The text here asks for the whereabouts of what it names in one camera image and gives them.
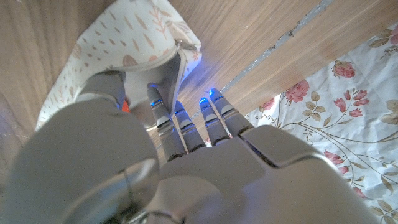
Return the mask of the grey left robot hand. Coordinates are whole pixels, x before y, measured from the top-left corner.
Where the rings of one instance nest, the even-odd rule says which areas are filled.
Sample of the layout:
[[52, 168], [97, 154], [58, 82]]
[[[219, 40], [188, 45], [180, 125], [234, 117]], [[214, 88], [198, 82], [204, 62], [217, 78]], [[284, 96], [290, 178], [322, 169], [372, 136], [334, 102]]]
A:
[[167, 162], [121, 109], [125, 74], [101, 72], [17, 154], [4, 223], [376, 223], [332, 161], [273, 126], [255, 128], [213, 89], [200, 102], [207, 147], [148, 95]]

